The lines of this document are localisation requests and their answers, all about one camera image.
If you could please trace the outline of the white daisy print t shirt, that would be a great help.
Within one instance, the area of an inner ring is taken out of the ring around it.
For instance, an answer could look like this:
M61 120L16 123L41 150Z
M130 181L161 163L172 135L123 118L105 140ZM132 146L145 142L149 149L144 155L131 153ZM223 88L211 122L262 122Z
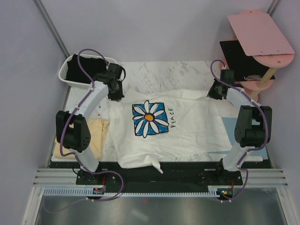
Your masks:
M125 169L160 169L163 160L232 147L216 102L203 91L143 95L129 90L111 104L109 118L109 136Z

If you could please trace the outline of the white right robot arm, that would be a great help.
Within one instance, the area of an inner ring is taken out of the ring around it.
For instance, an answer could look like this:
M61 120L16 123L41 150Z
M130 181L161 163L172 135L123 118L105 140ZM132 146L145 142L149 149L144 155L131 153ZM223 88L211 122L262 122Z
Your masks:
M234 128L235 143L221 160L222 168L214 176L216 182L223 185L231 180L231 172L239 170L251 152L263 149L270 141L272 108L260 105L237 86L234 71L230 69L222 69L220 77L214 77L207 96L226 99L239 109Z

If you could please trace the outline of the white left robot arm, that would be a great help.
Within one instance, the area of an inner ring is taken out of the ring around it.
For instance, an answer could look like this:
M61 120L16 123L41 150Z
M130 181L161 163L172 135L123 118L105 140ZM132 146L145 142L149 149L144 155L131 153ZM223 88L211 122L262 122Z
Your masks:
M92 184L99 184L103 173L97 169L99 161L90 148L87 119L102 99L109 97L112 101L120 101L124 97L121 75L126 75L125 69L110 63L103 73L88 76L91 83L83 97L69 110L56 114L56 140L60 144L61 156L73 155Z

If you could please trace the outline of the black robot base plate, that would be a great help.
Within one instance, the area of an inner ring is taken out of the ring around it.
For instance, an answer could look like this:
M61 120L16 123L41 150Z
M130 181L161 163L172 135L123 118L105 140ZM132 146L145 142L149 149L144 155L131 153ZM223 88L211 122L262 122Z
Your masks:
M217 162L162 162L160 173L153 166L123 169L116 162L101 162L97 175L77 173L77 185L104 185L111 191L204 191L209 186L241 186L239 171L224 170Z

